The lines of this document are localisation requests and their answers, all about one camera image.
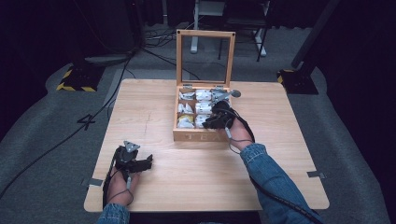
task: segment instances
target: chair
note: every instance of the chair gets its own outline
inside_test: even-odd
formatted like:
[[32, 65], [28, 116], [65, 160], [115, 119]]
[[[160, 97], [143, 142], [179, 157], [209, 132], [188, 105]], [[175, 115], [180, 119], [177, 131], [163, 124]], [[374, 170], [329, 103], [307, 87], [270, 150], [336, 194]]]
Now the chair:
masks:
[[[254, 39], [259, 47], [257, 62], [260, 60], [263, 43], [269, 28], [265, 13], [265, 3], [262, 0], [226, 0], [221, 27], [221, 31], [227, 30], [255, 30]], [[264, 30], [263, 37], [260, 38], [261, 30]], [[222, 41], [219, 45], [219, 59], [221, 55]]]

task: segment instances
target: denim sleeve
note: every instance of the denim sleeve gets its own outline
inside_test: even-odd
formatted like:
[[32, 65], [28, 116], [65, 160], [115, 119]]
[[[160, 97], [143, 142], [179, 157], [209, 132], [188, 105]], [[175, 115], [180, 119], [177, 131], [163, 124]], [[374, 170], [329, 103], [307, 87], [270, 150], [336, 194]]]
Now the denim sleeve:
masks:
[[[297, 186], [283, 169], [267, 154], [265, 146], [252, 144], [240, 154], [249, 175], [264, 189], [283, 198], [311, 215], [321, 218], [308, 207]], [[283, 203], [279, 203], [257, 190], [259, 202], [271, 223], [311, 223], [309, 219]]]
[[108, 203], [96, 224], [128, 224], [129, 211], [117, 203]]

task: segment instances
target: wooden box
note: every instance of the wooden box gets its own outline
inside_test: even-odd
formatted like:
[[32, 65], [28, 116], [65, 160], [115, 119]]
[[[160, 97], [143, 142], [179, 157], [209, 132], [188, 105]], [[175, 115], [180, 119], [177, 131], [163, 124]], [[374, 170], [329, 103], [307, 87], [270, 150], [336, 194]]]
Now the wooden box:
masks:
[[[216, 39], [216, 43], [221, 42], [222, 46], [228, 50], [228, 54], [222, 55], [223, 60], [225, 61], [224, 64], [225, 74], [223, 76], [223, 80], [186, 80], [186, 78], [183, 78], [183, 71], [185, 70], [185, 68], [183, 67], [183, 39], [188, 39], [188, 38], [190, 39], [200, 38], [200, 41], [201, 39], [205, 39], [205, 38], [213, 38]], [[218, 132], [216, 132], [216, 130], [205, 129], [203, 127], [200, 127], [199, 124], [196, 124], [196, 121], [198, 121], [197, 116], [202, 112], [207, 113], [207, 107], [197, 106], [197, 103], [200, 103], [197, 100], [198, 98], [197, 92], [207, 93], [207, 91], [210, 91], [211, 92], [210, 95], [212, 96], [212, 99], [214, 99], [222, 95], [222, 93], [219, 93], [219, 91], [227, 91], [227, 92], [230, 91], [234, 42], [235, 42], [235, 32], [177, 30], [177, 87], [176, 87], [176, 102], [175, 102], [175, 119], [174, 119], [174, 127], [173, 127], [173, 136], [175, 141], [187, 141], [187, 142], [228, 141], [226, 136], [219, 134]], [[185, 54], [186, 54], [185, 56], [190, 56], [189, 52], [185, 52]], [[180, 94], [185, 94], [187, 92], [195, 92], [192, 100], [185, 100], [179, 97]], [[192, 109], [192, 114], [186, 114], [184, 113], [185, 110], [183, 109], [180, 110], [180, 104], [183, 105], [182, 107], [187, 107], [186, 104], [188, 104]], [[210, 115], [204, 115], [204, 116], [201, 115], [200, 117], [205, 118], [208, 116]], [[181, 125], [181, 127], [177, 127], [181, 120], [186, 120], [186, 119], [192, 121], [193, 127], [186, 128], [186, 125]]]

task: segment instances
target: dark background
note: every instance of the dark background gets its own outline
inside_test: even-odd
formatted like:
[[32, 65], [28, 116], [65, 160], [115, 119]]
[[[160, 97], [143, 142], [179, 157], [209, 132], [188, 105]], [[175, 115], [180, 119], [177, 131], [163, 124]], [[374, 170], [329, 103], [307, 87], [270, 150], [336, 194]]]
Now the dark background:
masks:
[[[45, 83], [53, 72], [83, 57], [114, 53], [98, 42], [91, 29], [101, 34], [111, 49], [127, 51], [143, 39], [141, 22], [148, 25], [163, 22], [161, 0], [111, 2], [109, 5], [105, 0], [63, 0], [56, 4], [45, 0], [2, 1], [0, 140], [24, 111], [47, 94]], [[299, 2], [286, 7], [288, 10], [279, 17], [283, 21], [278, 25], [310, 27], [327, 3]], [[166, 3], [170, 26], [191, 21], [193, 1], [167, 0]], [[394, 11], [394, 1], [341, 0], [304, 57], [304, 64], [319, 68], [325, 76], [334, 109], [375, 173], [393, 221], [392, 211], [396, 210]], [[306, 71], [303, 75], [309, 76], [310, 70]]]

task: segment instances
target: hand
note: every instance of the hand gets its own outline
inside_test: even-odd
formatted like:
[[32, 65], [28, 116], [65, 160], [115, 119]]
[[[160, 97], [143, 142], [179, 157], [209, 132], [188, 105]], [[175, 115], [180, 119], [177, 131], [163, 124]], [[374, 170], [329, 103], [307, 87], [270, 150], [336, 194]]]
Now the hand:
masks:
[[126, 182], [122, 176], [122, 172], [118, 171], [115, 167], [111, 170], [110, 184], [108, 186], [107, 203], [117, 203], [123, 206], [127, 206], [134, 199], [132, 193], [137, 186], [137, 182], [140, 178], [140, 173], [130, 174], [132, 178], [131, 187], [129, 191], [126, 188]]
[[237, 147], [239, 150], [243, 150], [248, 145], [252, 144], [252, 139], [244, 124], [239, 119], [233, 120], [233, 126], [230, 129], [231, 134], [231, 145]]

